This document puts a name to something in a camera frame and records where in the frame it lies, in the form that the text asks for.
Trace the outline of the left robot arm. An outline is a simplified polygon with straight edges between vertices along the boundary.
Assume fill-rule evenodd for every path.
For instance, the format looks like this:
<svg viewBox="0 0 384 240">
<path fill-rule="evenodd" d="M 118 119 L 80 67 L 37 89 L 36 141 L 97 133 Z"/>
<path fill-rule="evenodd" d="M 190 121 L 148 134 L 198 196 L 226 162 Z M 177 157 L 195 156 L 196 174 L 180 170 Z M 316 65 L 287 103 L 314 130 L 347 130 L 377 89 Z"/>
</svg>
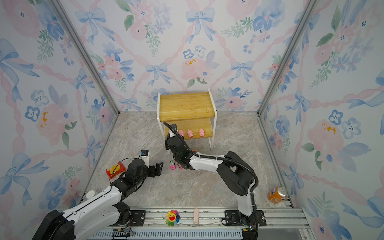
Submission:
<svg viewBox="0 0 384 240">
<path fill-rule="evenodd" d="M 48 213 L 33 239 L 86 240 L 108 226 L 131 225 L 135 217 L 124 199 L 137 192 L 147 178 L 160 176 L 163 165 L 147 166 L 143 159 L 132 159 L 127 170 L 99 194 L 63 212 Z"/>
</svg>

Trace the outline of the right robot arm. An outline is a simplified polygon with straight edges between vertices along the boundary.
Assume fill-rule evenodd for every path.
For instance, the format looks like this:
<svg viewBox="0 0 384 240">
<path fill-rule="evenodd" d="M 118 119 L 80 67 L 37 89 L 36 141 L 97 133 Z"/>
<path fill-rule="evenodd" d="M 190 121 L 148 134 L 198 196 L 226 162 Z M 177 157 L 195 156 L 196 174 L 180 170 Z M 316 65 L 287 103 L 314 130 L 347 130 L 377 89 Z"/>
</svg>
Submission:
<svg viewBox="0 0 384 240">
<path fill-rule="evenodd" d="M 229 151 L 222 156 L 203 155 L 191 150 L 184 139 L 177 136 L 167 138 L 165 147 L 172 152 L 173 159 L 182 168 L 217 173 L 237 196 L 237 213 L 241 224 L 257 224 L 254 190 L 259 185 L 259 179 L 255 171 L 236 153 Z"/>
</svg>

